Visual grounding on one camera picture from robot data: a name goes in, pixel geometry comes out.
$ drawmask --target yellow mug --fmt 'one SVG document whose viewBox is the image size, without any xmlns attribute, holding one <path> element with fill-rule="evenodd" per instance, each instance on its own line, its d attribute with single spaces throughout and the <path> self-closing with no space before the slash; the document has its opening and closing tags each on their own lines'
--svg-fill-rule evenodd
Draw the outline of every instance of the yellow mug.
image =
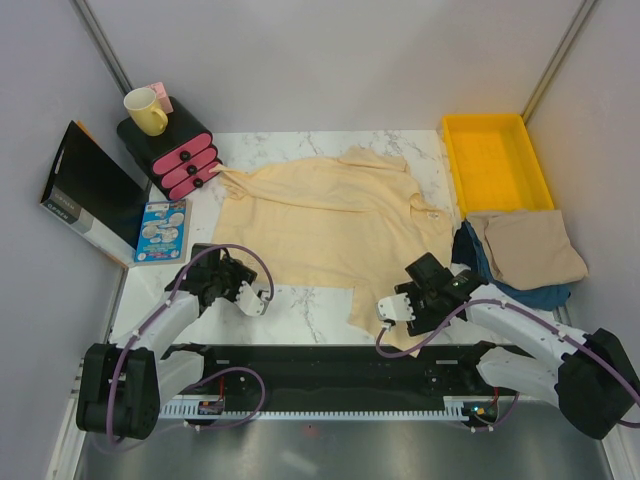
<svg viewBox="0 0 640 480">
<path fill-rule="evenodd" d="M 148 87 L 136 88 L 127 93 L 124 97 L 124 108 L 140 130 L 150 137 L 160 135 L 169 123 L 167 114 L 160 107 L 156 92 Z"/>
</svg>

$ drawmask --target red wire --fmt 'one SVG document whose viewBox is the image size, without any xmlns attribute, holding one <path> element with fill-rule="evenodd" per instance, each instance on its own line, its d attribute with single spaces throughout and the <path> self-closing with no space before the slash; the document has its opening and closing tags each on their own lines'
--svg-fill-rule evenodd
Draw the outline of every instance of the red wire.
<svg viewBox="0 0 640 480">
<path fill-rule="evenodd" d="M 489 404 L 488 408 L 493 407 L 496 403 L 498 403 L 498 399 L 500 398 L 500 389 L 498 387 L 493 387 L 493 400 Z"/>
</svg>

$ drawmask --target metal pole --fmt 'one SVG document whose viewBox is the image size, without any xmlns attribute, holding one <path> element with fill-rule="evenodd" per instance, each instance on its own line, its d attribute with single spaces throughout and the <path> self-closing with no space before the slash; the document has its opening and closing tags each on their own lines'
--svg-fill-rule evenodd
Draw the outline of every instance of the metal pole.
<svg viewBox="0 0 640 480">
<path fill-rule="evenodd" d="M 558 70 L 564 63 L 564 60 L 567 58 L 567 53 L 569 53 L 571 46 L 575 43 L 578 34 L 582 31 L 582 28 L 587 23 L 587 20 L 589 20 L 591 14 L 595 10 L 595 6 L 599 2 L 600 0 L 583 0 L 580 7 L 578 7 L 578 11 L 573 16 L 562 40 L 560 40 L 556 51 L 553 53 L 551 60 L 549 60 L 547 68 L 542 74 L 542 77 L 540 77 L 540 80 L 538 81 L 536 88 L 533 90 L 527 105 L 524 107 L 522 119 L 525 124 L 529 122 L 531 116 L 536 111 L 536 108 L 538 108 L 542 97 L 551 85 L 554 77 L 558 73 Z"/>
<path fill-rule="evenodd" d="M 126 95 L 128 92 L 133 90 L 131 81 L 124 71 L 124 68 L 122 68 L 118 57 L 107 40 L 107 37 L 104 34 L 100 23 L 98 23 L 93 10 L 91 10 L 91 7 L 87 3 L 87 0 L 69 1 L 76 11 L 78 18 L 80 18 L 80 21 L 84 25 L 85 30 L 91 37 L 96 49 L 100 53 L 102 61 L 107 66 L 107 69 L 109 70 L 109 73 L 111 73 L 116 85 L 118 85 L 118 89 L 120 89 L 120 92 L 122 92 L 123 95 Z"/>
</svg>

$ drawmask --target pink sticky note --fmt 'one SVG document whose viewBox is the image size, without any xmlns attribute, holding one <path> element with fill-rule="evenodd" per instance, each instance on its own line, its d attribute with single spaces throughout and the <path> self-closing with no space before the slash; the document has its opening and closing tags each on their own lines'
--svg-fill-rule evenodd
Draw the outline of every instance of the pink sticky note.
<svg viewBox="0 0 640 480">
<path fill-rule="evenodd" d="M 160 106 L 164 113 L 173 112 L 173 106 L 171 105 L 171 100 L 169 100 L 169 95 L 167 95 L 167 91 L 164 88 L 164 84 L 162 82 L 152 83 L 151 85 L 147 85 L 151 90 L 156 92 L 156 97 L 160 102 Z"/>
</svg>

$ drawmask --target gray floor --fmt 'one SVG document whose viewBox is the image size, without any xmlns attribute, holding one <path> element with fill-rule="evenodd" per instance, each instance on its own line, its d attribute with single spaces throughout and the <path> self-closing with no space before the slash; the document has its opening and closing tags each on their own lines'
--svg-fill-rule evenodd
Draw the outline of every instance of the gray floor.
<svg viewBox="0 0 640 480">
<path fill-rule="evenodd" d="M 222 432 L 174 429 L 117 455 L 87 442 L 80 465 L 83 480 L 612 478 L 600 442 L 531 403 L 493 433 L 423 422 L 258 421 Z"/>
</svg>

